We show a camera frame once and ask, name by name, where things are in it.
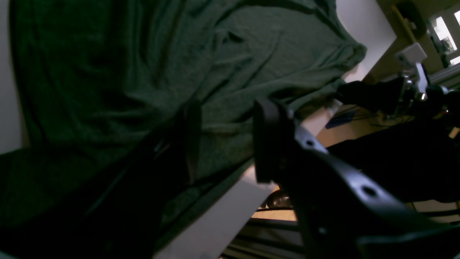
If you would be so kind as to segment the white gripper body, image right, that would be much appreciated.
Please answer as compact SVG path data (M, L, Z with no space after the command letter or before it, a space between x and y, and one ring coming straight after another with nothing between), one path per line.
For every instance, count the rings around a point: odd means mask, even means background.
M427 58L424 49L416 42L397 52L394 58L402 68L400 75L404 79L400 100L409 98L409 102L426 101L429 78L422 64Z

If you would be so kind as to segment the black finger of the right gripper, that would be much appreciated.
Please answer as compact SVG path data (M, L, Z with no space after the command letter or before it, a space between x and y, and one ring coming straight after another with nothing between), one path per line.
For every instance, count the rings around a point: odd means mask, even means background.
M345 105L357 105L373 113L395 114L404 83L403 77L369 84L353 81L342 84L335 93L335 99Z

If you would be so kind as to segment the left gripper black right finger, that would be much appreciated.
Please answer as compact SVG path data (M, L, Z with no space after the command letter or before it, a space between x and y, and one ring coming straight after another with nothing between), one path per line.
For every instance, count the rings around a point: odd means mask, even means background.
M283 103L253 106L255 174L288 194L308 259L458 259L459 227L437 223L328 153Z

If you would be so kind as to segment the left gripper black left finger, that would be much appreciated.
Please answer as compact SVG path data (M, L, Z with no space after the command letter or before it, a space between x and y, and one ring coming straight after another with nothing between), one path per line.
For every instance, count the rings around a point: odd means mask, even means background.
M168 199L197 178L202 109L188 101L120 161L21 227L1 231L18 259L151 259Z

